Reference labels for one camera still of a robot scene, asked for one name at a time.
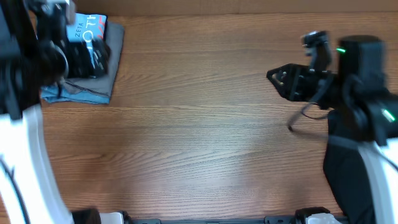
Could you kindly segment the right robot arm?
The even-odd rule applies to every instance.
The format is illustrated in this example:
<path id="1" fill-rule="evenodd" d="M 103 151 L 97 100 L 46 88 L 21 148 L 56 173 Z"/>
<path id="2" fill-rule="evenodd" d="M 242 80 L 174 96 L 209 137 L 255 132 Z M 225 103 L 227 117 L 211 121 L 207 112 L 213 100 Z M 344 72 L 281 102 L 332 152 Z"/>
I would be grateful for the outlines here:
<path id="1" fill-rule="evenodd" d="M 302 39 L 308 65 L 288 63 L 266 73 L 279 95 L 303 103 L 287 127 L 311 106 L 326 111 L 323 172 L 345 223 L 397 222 L 397 95 L 384 73 L 384 42 L 373 35 L 338 41 L 338 71 L 329 70 L 325 31 Z"/>

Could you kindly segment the light blue printed t-shirt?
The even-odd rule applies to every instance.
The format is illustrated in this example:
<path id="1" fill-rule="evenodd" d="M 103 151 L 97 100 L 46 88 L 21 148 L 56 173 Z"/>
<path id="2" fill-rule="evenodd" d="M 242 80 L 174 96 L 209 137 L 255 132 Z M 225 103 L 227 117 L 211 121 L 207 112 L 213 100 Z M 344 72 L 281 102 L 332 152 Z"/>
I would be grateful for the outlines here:
<path id="1" fill-rule="evenodd" d="M 75 14 L 75 22 L 67 25 L 67 37 L 70 42 L 85 42 L 93 63 L 92 41 L 100 34 L 100 25 L 107 23 L 107 16 L 103 14 Z"/>

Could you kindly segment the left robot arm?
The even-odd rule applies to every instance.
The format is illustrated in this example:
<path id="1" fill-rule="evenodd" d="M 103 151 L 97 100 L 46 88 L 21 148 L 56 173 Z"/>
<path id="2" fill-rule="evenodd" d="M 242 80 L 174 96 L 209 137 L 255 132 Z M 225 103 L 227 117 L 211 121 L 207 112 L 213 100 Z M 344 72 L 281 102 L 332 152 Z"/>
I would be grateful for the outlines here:
<path id="1" fill-rule="evenodd" d="M 1 198 L 11 223 L 124 223 L 121 212 L 70 211 L 47 154 L 41 87 L 108 68 L 104 41 L 94 56 L 69 41 L 75 14 L 73 1 L 1 1 Z"/>

